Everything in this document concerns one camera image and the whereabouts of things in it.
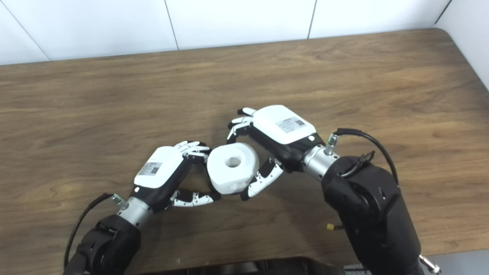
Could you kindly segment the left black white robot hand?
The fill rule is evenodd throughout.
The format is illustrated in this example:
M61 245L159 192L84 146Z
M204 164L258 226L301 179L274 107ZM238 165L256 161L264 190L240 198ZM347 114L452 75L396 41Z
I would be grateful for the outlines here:
M215 190L201 193L179 189L194 165L207 166L211 148L200 141L182 141L157 148L133 181L131 198L145 203L154 214L170 207L197 207L219 201Z

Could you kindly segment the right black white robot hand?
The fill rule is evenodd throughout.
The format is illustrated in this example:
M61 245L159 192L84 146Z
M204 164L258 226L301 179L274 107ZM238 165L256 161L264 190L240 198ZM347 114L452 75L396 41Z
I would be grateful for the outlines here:
M314 147L325 146L315 127L284 105L258 110L245 107L237 114L240 116L228 124L227 144L248 136L271 154L240 193L243 201L260 193L283 172L304 172L306 155Z

